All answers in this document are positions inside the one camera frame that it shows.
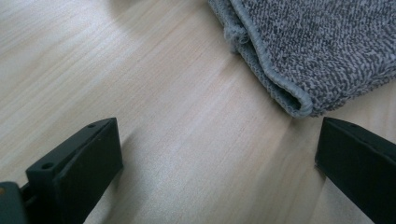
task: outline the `folded towel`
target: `folded towel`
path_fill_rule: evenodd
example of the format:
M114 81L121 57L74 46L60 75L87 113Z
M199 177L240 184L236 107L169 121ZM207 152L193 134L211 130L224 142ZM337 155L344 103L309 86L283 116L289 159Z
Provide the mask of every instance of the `folded towel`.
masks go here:
M224 36L295 118L396 78L394 0L208 0Z

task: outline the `wood grain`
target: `wood grain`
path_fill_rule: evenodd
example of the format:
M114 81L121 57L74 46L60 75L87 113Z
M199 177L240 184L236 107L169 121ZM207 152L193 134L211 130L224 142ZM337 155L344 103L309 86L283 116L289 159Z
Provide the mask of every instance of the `wood grain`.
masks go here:
M396 83L327 116L396 142ZM0 1L0 180L117 117L125 164L86 223L370 223L206 0Z

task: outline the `textured towel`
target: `textured towel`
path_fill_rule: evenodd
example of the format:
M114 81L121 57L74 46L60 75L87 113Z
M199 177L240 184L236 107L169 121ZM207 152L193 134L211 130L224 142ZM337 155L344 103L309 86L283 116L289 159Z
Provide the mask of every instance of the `textured towel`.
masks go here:
M396 78L395 0L209 0L224 36L296 118Z

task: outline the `wooden table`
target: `wooden table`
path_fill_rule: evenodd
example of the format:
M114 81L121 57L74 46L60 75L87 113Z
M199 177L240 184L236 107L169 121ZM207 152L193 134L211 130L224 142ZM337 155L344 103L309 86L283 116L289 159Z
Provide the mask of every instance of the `wooden table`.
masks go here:
M125 169L86 223L370 223L206 0L0 1L0 179L116 117ZM396 142L396 83L327 116Z

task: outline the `black plastic piece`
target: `black plastic piece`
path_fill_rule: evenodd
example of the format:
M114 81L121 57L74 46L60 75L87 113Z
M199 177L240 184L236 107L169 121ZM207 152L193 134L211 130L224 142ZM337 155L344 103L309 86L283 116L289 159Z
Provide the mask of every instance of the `black plastic piece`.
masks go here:
M92 123L26 170L26 213L18 213L30 223L83 223L121 168L117 120ZM3 219L8 212L0 210L0 223L17 223Z
M318 168L375 223L396 223L396 145L339 119L323 120Z
M13 182L0 183L0 223L29 223L20 188Z

